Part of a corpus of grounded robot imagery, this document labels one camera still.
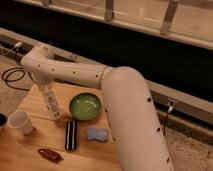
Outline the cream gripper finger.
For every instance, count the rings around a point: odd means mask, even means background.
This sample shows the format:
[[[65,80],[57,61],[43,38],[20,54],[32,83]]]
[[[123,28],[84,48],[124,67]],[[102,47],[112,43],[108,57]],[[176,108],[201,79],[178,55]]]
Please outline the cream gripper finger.
[[[48,84],[44,84],[42,82],[39,82],[37,84],[37,87],[38,89],[41,91],[41,92],[44,92],[44,91],[47,91],[47,90],[50,90],[53,86],[53,83],[52,82],[49,82]]]

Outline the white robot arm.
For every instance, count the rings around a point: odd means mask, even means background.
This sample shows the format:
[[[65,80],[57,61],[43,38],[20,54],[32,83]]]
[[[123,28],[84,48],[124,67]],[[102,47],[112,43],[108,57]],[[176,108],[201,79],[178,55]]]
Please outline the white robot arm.
[[[21,60],[40,84],[54,79],[97,88],[123,171],[175,171],[146,80],[131,67],[56,61],[40,43]]]

